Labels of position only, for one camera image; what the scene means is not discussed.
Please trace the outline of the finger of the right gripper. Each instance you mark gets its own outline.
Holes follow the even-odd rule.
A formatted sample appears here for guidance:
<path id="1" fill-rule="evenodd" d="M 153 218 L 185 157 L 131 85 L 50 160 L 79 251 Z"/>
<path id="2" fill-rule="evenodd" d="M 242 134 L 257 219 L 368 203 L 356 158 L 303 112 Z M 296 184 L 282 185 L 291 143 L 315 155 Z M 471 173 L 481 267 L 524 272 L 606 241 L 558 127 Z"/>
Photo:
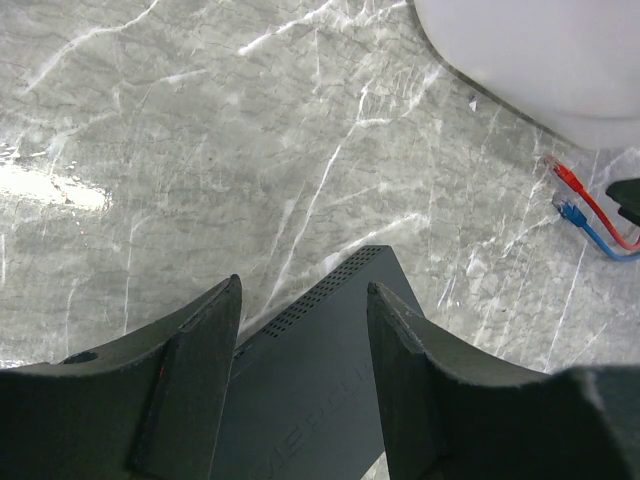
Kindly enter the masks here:
<path id="1" fill-rule="evenodd" d="M 618 214 L 633 223 L 640 225 L 640 179 L 625 179 L 611 183 L 606 195 L 619 205 Z"/>

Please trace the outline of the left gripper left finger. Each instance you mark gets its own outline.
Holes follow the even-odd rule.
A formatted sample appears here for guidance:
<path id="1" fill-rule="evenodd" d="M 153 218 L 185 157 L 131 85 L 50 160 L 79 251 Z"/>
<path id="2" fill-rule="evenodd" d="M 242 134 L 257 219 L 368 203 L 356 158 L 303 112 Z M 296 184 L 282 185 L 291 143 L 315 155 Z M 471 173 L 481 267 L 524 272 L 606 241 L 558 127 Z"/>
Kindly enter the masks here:
<path id="1" fill-rule="evenodd" d="M 1 373 L 5 479 L 206 479 L 239 329 L 231 276 L 63 361 Z"/>

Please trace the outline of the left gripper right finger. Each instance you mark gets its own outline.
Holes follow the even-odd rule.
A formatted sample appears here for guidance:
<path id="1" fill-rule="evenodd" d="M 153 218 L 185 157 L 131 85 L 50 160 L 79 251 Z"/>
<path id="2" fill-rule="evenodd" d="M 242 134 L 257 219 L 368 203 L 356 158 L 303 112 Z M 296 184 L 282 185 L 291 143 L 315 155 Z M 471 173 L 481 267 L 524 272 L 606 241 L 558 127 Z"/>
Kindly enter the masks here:
<path id="1" fill-rule="evenodd" d="M 372 283 L 367 324 L 394 479 L 635 479 L 639 369 L 554 374 L 487 354 Z"/>

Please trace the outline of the black network switch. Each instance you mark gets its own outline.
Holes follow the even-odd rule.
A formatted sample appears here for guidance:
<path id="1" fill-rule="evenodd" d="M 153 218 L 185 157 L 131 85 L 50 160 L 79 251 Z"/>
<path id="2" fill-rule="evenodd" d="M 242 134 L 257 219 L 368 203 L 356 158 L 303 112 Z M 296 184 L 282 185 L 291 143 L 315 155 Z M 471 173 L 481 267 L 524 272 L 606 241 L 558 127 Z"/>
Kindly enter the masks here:
<path id="1" fill-rule="evenodd" d="M 371 282 L 419 307 L 393 249 L 365 246 L 237 348 L 211 478 L 360 479 L 376 462 Z"/>

